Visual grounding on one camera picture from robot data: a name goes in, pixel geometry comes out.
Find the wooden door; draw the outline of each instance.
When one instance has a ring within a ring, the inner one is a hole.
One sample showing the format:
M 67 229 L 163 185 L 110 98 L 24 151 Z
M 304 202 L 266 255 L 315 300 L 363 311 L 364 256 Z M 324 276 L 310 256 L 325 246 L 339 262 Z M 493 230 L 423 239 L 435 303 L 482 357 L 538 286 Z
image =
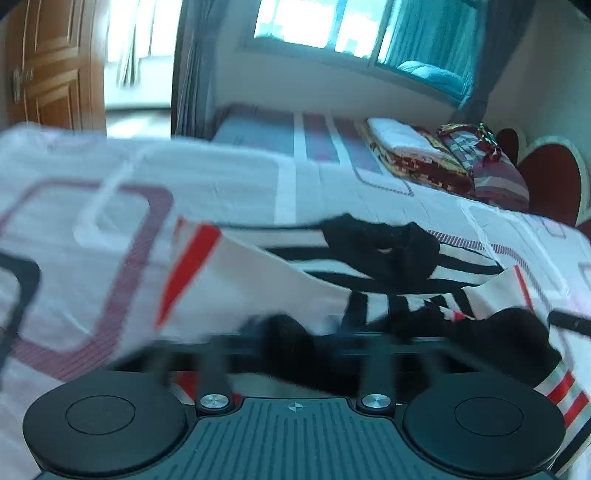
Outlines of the wooden door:
M 12 121 L 106 131 L 108 0 L 22 0 L 9 18 Z

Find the white folded blanket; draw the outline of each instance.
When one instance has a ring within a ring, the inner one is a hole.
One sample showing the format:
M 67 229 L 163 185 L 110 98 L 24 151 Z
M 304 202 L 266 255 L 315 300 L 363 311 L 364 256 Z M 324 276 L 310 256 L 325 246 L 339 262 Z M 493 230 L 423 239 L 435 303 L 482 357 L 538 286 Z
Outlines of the white folded blanket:
M 399 157 L 419 158 L 437 161 L 443 153 L 434 148 L 429 141 L 411 126 L 393 118 L 370 118 L 369 127 L 379 142 Z

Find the black circular disc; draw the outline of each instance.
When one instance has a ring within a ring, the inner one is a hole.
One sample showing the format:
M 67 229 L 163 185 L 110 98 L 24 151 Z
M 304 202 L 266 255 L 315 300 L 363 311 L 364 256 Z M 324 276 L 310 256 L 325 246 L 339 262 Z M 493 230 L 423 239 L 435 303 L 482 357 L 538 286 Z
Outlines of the black circular disc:
M 22 432 L 44 469 L 114 476 L 156 462 L 185 434 L 184 408 L 150 375 L 97 371 L 40 397 Z
M 493 373 L 448 375 L 407 407 L 404 430 L 420 451 L 458 474 L 519 476 L 545 468 L 564 439 L 545 396 Z

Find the silver bolt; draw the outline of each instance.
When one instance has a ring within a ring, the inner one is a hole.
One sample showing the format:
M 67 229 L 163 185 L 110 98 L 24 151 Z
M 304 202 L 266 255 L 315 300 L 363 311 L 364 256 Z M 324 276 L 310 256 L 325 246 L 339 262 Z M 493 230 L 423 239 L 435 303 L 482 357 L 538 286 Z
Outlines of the silver bolt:
M 376 410 L 379 408 L 388 408 L 392 401 L 390 397 L 386 395 L 382 395 L 381 393 L 372 393 L 363 397 L 361 400 L 363 405 L 367 408 L 375 408 Z
M 212 393 L 209 395 L 205 395 L 204 397 L 201 397 L 199 403 L 205 408 L 209 408 L 211 410 L 219 410 L 220 408 L 227 407 L 230 403 L 230 399 L 225 395 L 219 393 Z

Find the curtain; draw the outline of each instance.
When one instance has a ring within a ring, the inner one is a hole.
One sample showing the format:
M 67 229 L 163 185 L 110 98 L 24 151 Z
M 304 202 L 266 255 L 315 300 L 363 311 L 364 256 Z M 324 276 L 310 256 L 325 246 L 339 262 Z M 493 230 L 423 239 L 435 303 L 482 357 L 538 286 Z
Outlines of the curtain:
M 480 53 L 473 82 L 453 123 L 477 124 L 484 117 L 488 97 L 509 63 L 531 19 L 535 0 L 488 0 L 480 16 Z
M 129 19 L 129 34 L 126 43 L 121 49 L 121 57 L 117 64 L 117 86 L 118 87 L 133 87 L 139 83 L 139 58 L 137 53 L 137 20 L 139 2 L 141 0 L 133 0 L 130 19 Z
M 385 64 L 398 68 L 416 60 L 471 76 L 476 8 L 461 0 L 397 0 Z
M 184 0 L 175 52 L 173 134 L 210 140 L 215 130 L 216 45 L 229 0 Z

